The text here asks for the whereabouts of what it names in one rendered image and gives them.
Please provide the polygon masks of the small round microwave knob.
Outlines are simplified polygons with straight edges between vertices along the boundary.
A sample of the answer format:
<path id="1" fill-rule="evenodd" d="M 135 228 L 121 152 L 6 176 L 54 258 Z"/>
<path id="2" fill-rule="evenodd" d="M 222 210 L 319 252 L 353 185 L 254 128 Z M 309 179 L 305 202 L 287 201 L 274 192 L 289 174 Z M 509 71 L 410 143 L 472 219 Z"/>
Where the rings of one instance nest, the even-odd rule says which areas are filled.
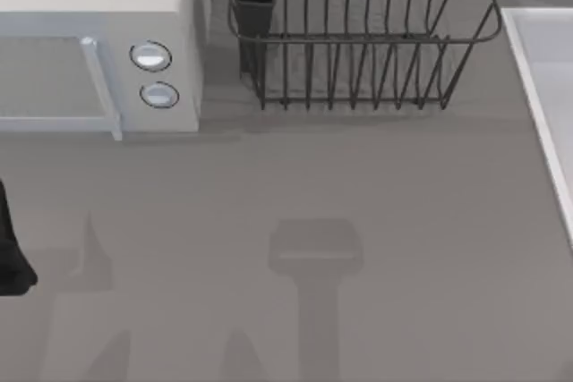
<path id="1" fill-rule="evenodd" d="M 170 109 L 180 99 L 178 90 L 171 84 L 163 81 L 156 81 L 141 86 L 139 95 L 147 106 L 155 109 Z"/>

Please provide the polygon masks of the large round microwave knob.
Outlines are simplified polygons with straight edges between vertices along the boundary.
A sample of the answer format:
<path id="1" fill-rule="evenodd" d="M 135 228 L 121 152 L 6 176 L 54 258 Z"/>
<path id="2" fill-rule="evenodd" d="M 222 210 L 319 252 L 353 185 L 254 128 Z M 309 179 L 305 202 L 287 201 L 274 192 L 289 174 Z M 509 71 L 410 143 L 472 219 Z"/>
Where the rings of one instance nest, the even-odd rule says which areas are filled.
<path id="1" fill-rule="evenodd" d="M 152 40 L 132 45 L 129 50 L 129 56 L 132 63 L 145 72 L 164 71 L 173 61 L 173 56 L 169 49 L 165 45 Z"/>

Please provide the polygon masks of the microwave oven door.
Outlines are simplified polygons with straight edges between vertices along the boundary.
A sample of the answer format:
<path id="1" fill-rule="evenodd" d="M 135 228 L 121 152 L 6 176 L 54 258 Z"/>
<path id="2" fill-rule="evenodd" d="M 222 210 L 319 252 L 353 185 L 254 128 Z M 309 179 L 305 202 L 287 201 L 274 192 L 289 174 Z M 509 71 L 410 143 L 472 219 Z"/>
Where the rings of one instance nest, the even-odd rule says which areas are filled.
<path id="1" fill-rule="evenodd" d="M 0 133 L 107 132 L 122 118 L 91 37 L 0 36 Z"/>

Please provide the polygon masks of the white sink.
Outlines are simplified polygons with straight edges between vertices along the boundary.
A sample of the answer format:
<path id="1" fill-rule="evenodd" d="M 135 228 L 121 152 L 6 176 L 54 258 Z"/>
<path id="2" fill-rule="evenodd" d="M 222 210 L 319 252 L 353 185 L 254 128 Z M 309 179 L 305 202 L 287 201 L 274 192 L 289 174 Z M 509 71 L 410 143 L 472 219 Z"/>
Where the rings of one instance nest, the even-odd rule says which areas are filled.
<path id="1" fill-rule="evenodd" d="M 573 250 L 573 7 L 501 14 Z"/>

